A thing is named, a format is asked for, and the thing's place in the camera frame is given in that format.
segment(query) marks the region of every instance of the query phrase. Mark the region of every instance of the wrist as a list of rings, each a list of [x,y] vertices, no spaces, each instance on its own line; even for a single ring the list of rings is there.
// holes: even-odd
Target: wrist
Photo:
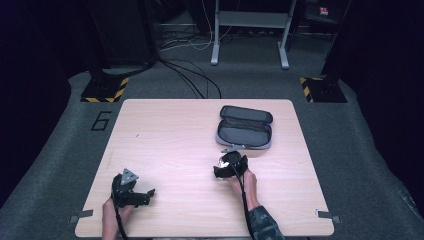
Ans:
[[[260,206],[261,204],[259,203],[259,201],[258,201],[258,199],[256,199],[256,198],[248,198],[247,199],[247,210],[249,210],[249,212],[252,210],[252,209],[254,209],[254,208],[256,208],[256,207],[258,207],[258,206]]]

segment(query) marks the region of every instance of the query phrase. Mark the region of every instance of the hand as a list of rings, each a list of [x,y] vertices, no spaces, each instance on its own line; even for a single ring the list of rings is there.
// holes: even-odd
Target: hand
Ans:
[[[250,211],[260,205],[256,194],[256,175],[252,173],[249,169],[246,169],[246,171],[242,176],[240,176],[240,178],[242,180],[242,183],[244,184],[244,191],[246,192],[247,209]],[[235,194],[241,199],[241,188],[237,177],[226,178],[225,180],[230,183]]]
[[[116,239],[116,236],[119,232],[118,222],[116,221],[116,213],[115,208],[113,206],[113,200],[109,198],[105,203],[103,203],[103,231],[102,231],[102,239],[103,240],[110,240],[110,239]],[[134,209],[134,206],[127,205],[123,208],[119,208],[118,212],[119,215],[121,215],[121,221],[124,225],[130,214],[131,211]]]

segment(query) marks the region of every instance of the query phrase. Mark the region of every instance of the forearm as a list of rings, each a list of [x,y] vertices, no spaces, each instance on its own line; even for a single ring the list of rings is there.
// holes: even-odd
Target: forearm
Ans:
[[[265,207],[258,206],[251,209],[249,218],[254,239],[284,240],[277,222],[271,217]]]

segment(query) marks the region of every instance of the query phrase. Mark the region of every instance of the stand base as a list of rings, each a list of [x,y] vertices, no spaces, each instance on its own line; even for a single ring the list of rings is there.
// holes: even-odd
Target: stand base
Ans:
[[[324,81],[322,78],[300,78],[308,102],[347,103],[337,82]]]
[[[104,84],[91,78],[84,92],[81,94],[81,102],[117,102],[124,93],[128,78],[108,77]]]

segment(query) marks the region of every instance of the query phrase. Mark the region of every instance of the black cable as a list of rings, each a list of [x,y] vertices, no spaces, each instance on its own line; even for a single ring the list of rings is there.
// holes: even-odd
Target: black cable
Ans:
[[[194,73],[194,74],[196,74],[196,75],[198,75],[198,76],[201,76],[201,77],[205,78],[207,81],[209,81],[210,83],[212,83],[212,84],[216,87],[216,89],[217,89],[217,91],[218,91],[218,93],[219,93],[219,99],[221,99],[221,98],[222,98],[222,93],[221,93],[221,90],[219,89],[218,85],[216,85],[216,83],[215,83],[214,81],[212,81],[210,78],[206,77],[206,75],[204,74],[204,72],[203,72],[203,71],[202,71],[202,72],[203,72],[203,75],[202,75],[202,74],[200,74],[200,73],[198,73],[198,72],[195,72],[195,71],[193,71],[193,70],[191,70],[191,69],[188,69],[188,68],[182,67],[182,66],[180,66],[180,65],[177,65],[177,64],[174,64],[174,63],[168,62],[168,61],[163,60],[163,59],[159,59],[159,61],[160,61],[160,62],[162,62],[163,64],[165,64],[164,62],[166,62],[166,63],[167,63],[167,64],[169,64],[169,65],[172,65],[172,66],[174,66],[174,67],[179,67],[179,68],[184,69],[184,70],[186,70],[186,71],[188,71],[188,72]],[[196,66],[196,65],[195,65],[194,63],[192,63],[192,62],[189,62],[189,61],[185,61],[185,62],[188,62],[188,63],[192,64],[193,66],[195,66],[195,67],[199,68],[198,66]]]
[[[116,221],[118,223],[119,232],[124,240],[129,240],[127,234],[125,233],[124,226],[122,225],[121,215],[119,215],[119,202],[115,201],[115,194],[112,194],[113,208],[115,209]]]
[[[236,170],[236,168],[234,167],[234,165],[230,162],[231,167],[233,168],[237,180],[240,183],[240,188],[241,188],[241,198],[243,199],[243,208],[244,208],[244,217],[246,219],[246,224],[247,224],[247,230],[249,230],[249,234],[252,237],[252,239],[255,239],[253,237],[253,230],[252,230],[252,225],[250,224],[250,216],[249,216],[249,209],[247,207],[247,199],[246,199],[246,192],[244,191],[244,185],[241,182],[240,176],[238,175],[238,172]]]
[[[159,59],[159,62],[161,62],[166,67],[174,70],[184,80],[184,83],[187,84],[187,86],[190,87],[190,89],[193,91],[193,93],[194,93],[194,95],[196,95],[196,97],[197,97],[197,94],[196,94],[196,92],[197,92],[203,99],[205,98],[203,96],[203,94],[199,91],[199,89],[196,87],[196,85],[194,85],[194,83],[186,75],[184,75],[182,72],[180,72],[178,69],[176,69],[173,65],[170,65],[170,63],[167,62],[167,61]]]
[[[202,72],[202,76],[206,77],[206,73],[203,71],[203,69],[201,69],[199,66],[197,66],[196,64],[187,61],[187,60],[181,60],[181,59],[169,59],[169,61],[180,61],[180,62],[186,62],[189,63],[191,65],[193,65],[195,68],[199,69]],[[206,98],[209,98],[209,81],[206,81]]]

